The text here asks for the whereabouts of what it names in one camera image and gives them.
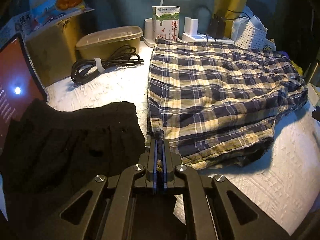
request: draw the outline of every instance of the white bedsheet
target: white bedsheet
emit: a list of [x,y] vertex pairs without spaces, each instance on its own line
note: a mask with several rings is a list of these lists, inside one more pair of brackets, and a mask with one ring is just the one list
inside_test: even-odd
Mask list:
[[[48,104],[60,111],[74,111],[111,102],[132,102],[136,106],[141,130],[146,135],[151,53],[152,48],[140,42],[139,54],[145,60],[144,65],[108,69],[92,82],[77,88],[70,78],[61,80],[47,88]],[[320,123],[312,119],[313,109],[307,103],[302,109],[284,117],[276,126],[274,145],[260,160],[244,168],[233,166],[199,173],[210,177],[224,174],[292,234],[309,212],[320,190]],[[182,198],[177,196],[177,200],[175,215],[184,221]]]

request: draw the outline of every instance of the snack bag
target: snack bag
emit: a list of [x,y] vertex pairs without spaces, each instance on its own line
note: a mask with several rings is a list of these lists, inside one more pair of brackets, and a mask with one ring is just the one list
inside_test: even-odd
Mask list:
[[91,10],[83,0],[29,0],[31,29],[36,30],[56,19],[64,20]]
[[30,22],[29,11],[12,17],[0,30],[0,48],[17,32],[26,38],[31,33]]

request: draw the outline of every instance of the metal screw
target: metal screw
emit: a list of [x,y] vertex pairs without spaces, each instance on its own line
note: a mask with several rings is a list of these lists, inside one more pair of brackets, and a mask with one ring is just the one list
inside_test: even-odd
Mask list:
[[133,166],[135,171],[141,171],[143,170],[144,166],[142,164],[136,164]]
[[216,181],[218,182],[224,182],[225,181],[225,176],[221,175],[221,174],[217,174],[214,176],[214,178],[216,179]]
[[187,169],[187,166],[183,165],[183,164],[179,164],[179,165],[176,166],[176,169],[178,171],[185,171]]
[[97,176],[94,178],[94,180],[95,180],[96,182],[103,182],[105,179],[106,179],[106,176],[104,176],[104,175],[97,175]]

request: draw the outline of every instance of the milk carton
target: milk carton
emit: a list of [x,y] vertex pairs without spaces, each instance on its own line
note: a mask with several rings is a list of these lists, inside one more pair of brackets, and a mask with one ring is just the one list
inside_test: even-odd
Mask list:
[[178,40],[180,7],[153,6],[153,39]]

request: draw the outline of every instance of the black cable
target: black cable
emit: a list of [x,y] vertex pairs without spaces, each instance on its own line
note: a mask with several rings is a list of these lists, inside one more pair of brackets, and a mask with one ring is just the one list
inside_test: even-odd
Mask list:
[[199,6],[197,6],[196,8],[193,9],[193,15],[192,15],[192,18],[193,18],[193,19],[197,19],[196,13],[197,13],[198,10],[201,9],[201,8],[206,9],[206,10],[210,13],[210,16],[212,15],[212,12],[211,12],[211,10],[208,8],[208,6],[206,6],[206,5],[199,5]]
[[245,12],[235,12],[235,11],[231,11],[231,10],[227,10],[227,11],[229,11],[229,12],[233,12],[233,13],[244,13],[245,15],[247,15]]
[[225,21],[233,21],[233,20],[240,19],[240,18],[247,18],[247,19],[249,19],[250,17],[241,16],[241,17],[237,17],[237,18],[233,18],[233,19],[224,19],[224,20],[225,20]]
[[[101,60],[102,67],[106,69],[111,66],[135,66],[143,64],[144,60],[141,59],[136,52],[137,49],[135,47],[123,45],[107,60]],[[96,67],[96,61],[94,59],[81,59],[76,61],[71,68],[71,80],[75,84],[86,84],[87,82],[94,80],[100,75],[98,69],[88,74],[94,67]]]
[[[208,34],[206,33],[205,36],[207,36],[207,43],[208,43]],[[214,38],[214,41],[217,42],[216,38]]]

